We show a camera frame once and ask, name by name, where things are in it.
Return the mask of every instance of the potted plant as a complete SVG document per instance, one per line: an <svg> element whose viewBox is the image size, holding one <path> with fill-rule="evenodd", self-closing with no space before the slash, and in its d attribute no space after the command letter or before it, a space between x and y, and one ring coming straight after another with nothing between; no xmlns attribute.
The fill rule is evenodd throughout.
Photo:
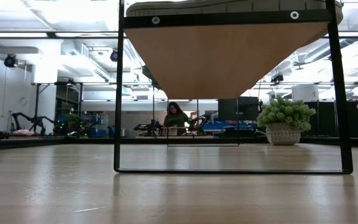
<svg viewBox="0 0 358 224"><path fill-rule="evenodd" d="M258 126L266 126L267 140L274 145L291 146L301 139L301 132L311 129L310 116L316 113L303 101L284 100L281 96L262 106Z"/></svg>

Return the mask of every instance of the woven planter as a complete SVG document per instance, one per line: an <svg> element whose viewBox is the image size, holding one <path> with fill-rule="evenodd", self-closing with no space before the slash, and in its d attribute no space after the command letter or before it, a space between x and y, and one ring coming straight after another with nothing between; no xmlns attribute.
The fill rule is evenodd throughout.
<svg viewBox="0 0 358 224"><path fill-rule="evenodd" d="M301 131L287 123L266 125L267 140L273 145L292 146L301 139Z"/></svg>

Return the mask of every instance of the person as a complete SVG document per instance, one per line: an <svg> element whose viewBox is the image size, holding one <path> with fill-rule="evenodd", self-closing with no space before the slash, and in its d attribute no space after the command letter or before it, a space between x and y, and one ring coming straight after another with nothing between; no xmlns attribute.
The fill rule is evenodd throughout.
<svg viewBox="0 0 358 224"><path fill-rule="evenodd" d="M185 123L190 119L189 117L180 109L179 105L175 102L170 102L167 108L167 115L164 119L164 127L179 127L177 129L177 134L182 135L186 133Z"/></svg>

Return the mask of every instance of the ceiling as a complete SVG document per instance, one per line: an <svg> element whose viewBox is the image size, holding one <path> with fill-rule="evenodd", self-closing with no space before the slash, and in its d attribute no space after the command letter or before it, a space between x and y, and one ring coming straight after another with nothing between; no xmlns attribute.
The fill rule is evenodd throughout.
<svg viewBox="0 0 358 224"><path fill-rule="evenodd" d="M126 0L126 7L139 2ZM342 0L344 3L344 20L339 25L340 35L352 39L341 39L342 56L346 82L358 82L358 3L355 0ZM111 32L117 31L118 0L0 0L0 32L12 31L57 31L57 32ZM116 39L76 39L71 40L76 48L86 46L89 50L88 61L80 55L61 55L60 77L72 77L83 82L101 82L101 78L92 74L87 64L93 63L104 70L114 81L116 63L109 59L113 49L117 48ZM0 48L33 47L39 49L37 54L17 54L20 60L37 63L48 54L52 45L60 45L63 40L0 40ZM124 82L147 82L137 70L142 61L128 40L125 40ZM276 74L283 74L284 82L330 82L333 78L329 58L328 39L298 49L279 64L263 82L269 82ZM349 95L358 85L348 85ZM321 91L331 87L321 86ZM271 92L287 94L291 85L279 85L274 88L268 83L258 85L244 95L266 97Z"/></svg>

